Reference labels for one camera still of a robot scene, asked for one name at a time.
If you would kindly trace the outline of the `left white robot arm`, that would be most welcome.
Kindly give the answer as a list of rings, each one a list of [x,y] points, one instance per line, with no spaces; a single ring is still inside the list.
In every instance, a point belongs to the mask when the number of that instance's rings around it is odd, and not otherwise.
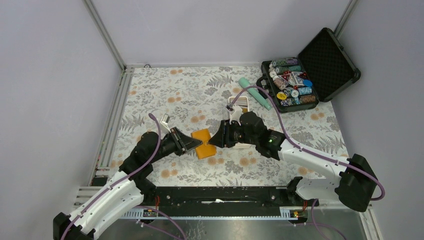
[[[154,162],[171,154],[181,156],[202,144],[176,127],[164,137],[152,131],[144,133],[119,170],[97,193],[73,212],[61,212],[53,219],[53,239],[97,240],[129,210],[154,202],[156,186],[147,180]]]

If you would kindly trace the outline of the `orange leather card holder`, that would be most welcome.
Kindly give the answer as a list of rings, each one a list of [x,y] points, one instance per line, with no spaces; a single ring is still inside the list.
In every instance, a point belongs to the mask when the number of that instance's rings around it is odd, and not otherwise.
[[[192,132],[191,137],[196,140],[202,141],[202,144],[195,148],[195,153],[199,160],[213,157],[216,155],[216,146],[209,144],[211,134],[207,128]]]

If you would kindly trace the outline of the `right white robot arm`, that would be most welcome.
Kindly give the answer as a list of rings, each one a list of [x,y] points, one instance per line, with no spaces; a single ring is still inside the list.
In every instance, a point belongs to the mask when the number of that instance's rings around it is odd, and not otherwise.
[[[365,212],[375,200],[378,179],[365,157],[359,154],[335,157],[296,142],[284,132],[267,128],[252,111],[243,113],[239,120],[221,120],[217,133],[208,143],[218,148],[253,145],[266,158],[291,162],[324,176],[315,180],[293,178],[286,193],[287,201],[293,206],[312,199],[338,200],[354,211]]]

